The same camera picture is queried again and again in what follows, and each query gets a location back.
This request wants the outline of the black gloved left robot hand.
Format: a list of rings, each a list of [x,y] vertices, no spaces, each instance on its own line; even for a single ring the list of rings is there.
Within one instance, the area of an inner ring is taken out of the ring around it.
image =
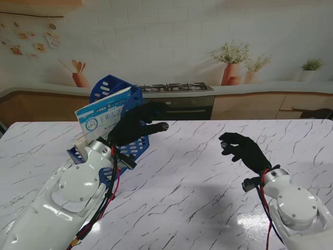
[[[149,102],[127,111],[107,136],[107,142],[118,147],[128,145],[142,136],[168,130],[166,122],[153,124],[159,114],[166,112],[165,103]]]

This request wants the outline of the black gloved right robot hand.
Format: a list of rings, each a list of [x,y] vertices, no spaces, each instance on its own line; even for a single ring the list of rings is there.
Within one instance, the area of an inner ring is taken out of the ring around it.
[[[233,155],[232,162],[241,160],[254,173],[261,175],[272,165],[265,157],[258,144],[247,136],[225,132],[220,137],[222,155]]]

